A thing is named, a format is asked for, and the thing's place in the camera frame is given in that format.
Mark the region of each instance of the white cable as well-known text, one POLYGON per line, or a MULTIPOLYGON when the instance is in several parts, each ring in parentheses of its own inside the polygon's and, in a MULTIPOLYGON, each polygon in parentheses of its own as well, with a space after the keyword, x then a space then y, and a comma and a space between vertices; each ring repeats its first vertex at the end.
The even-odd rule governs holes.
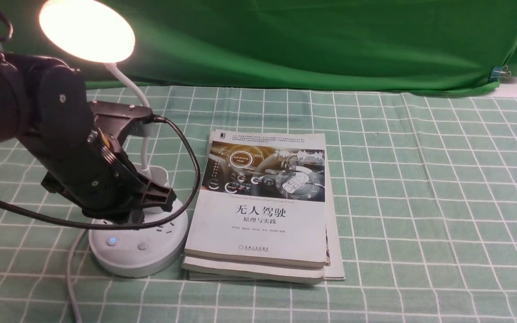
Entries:
MULTIPOLYGON (((105 67, 117 78, 117 80, 121 81, 123 85, 127 86, 127 88, 130 88, 133 93, 135 93, 135 96, 141 101, 141 105, 145 106, 147 108, 150 108, 149 101, 147 101, 147 98, 145 94, 141 91, 141 89, 133 83, 125 74, 123 74, 119 69, 117 68, 116 63, 105 63, 105 67)), ((141 146, 141 168, 143 171, 145 171, 146 176, 148 178, 151 178, 151 172, 149 168, 149 161, 147 158, 147 151, 149 149, 149 136, 143 138, 142 146, 141 146)))
POLYGON ((75 292, 73 290, 73 282, 71 280, 71 263, 73 262, 73 255, 75 252, 75 248, 77 248, 77 245, 81 241, 84 234, 87 232, 87 230, 80 230, 79 234, 73 241, 73 244, 71 248, 69 249, 69 255, 67 256, 67 274, 65 277, 66 285, 67 285, 67 293, 69 294, 69 304, 71 305, 71 309, 73 311, 73 316, 75 317, 76 323, 83 323, 81 320, 81 312, 79 311, 79 305, 77 303, 77 299, 75 298, 75 292))

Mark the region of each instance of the binder clip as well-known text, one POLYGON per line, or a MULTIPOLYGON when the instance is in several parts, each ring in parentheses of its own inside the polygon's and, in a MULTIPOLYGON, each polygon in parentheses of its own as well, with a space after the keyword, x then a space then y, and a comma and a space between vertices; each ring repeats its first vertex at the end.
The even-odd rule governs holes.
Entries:
POLYGON ((512 76, 512 72, 508 70, 508 65, 505 65, 504 67, 496 66, 492 68, 488 82, 498 82, 501 78, 509 79, 510 76, 512 76))

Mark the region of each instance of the power socket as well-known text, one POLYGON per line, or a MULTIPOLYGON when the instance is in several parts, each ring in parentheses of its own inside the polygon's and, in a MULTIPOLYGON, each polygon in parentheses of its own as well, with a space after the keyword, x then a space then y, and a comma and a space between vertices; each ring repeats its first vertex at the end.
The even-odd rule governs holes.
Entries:
MULTIPOLYGON (((162 167, 151 166, 153 179, 168 186, 168 174, 162 167)), ((183 204, 173 203, 173 210, 183 204)), ((145 223, 168 217, 158 207, 145 209, 145 223)), ((111 224, 94 219, 92 223, 111 224)), ((124 277, 145 277, 160 272, 172 264, 183 251, 187 239, 188 216, 183 212, 170 223, 143 230, 89 230, 89 244, 99 264, 105 270, 124 277)))

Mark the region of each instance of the book title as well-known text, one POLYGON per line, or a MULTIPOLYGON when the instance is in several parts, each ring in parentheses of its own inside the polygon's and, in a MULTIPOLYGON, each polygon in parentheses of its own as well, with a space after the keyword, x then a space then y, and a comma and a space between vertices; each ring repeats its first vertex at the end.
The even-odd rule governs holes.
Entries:
POLYGON ((283 207, 259 206, 257 208, 257 206, 255 205, 237 205, 237 210, 235 214, 248 215, 248 217, 242 218, 242 222, 276 224, 276 218, 285 218, 286 212, 287 211, 283 207))

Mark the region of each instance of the green backdrop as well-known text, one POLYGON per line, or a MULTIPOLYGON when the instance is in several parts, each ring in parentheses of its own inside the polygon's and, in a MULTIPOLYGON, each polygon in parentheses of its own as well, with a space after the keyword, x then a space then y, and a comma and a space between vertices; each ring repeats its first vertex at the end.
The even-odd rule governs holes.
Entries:
MULTIPOLYGON (((471 95, 498 86, 488 83, 496 66, 517 76, 517 0, 103 2, 137 37, 119 67, 151 84, 471 95)), ((47 41, 42 4, 0 0, 15 27, 5 49, 61 57, 82 68, 90 87, 115 85, 100 64, 47 41)))

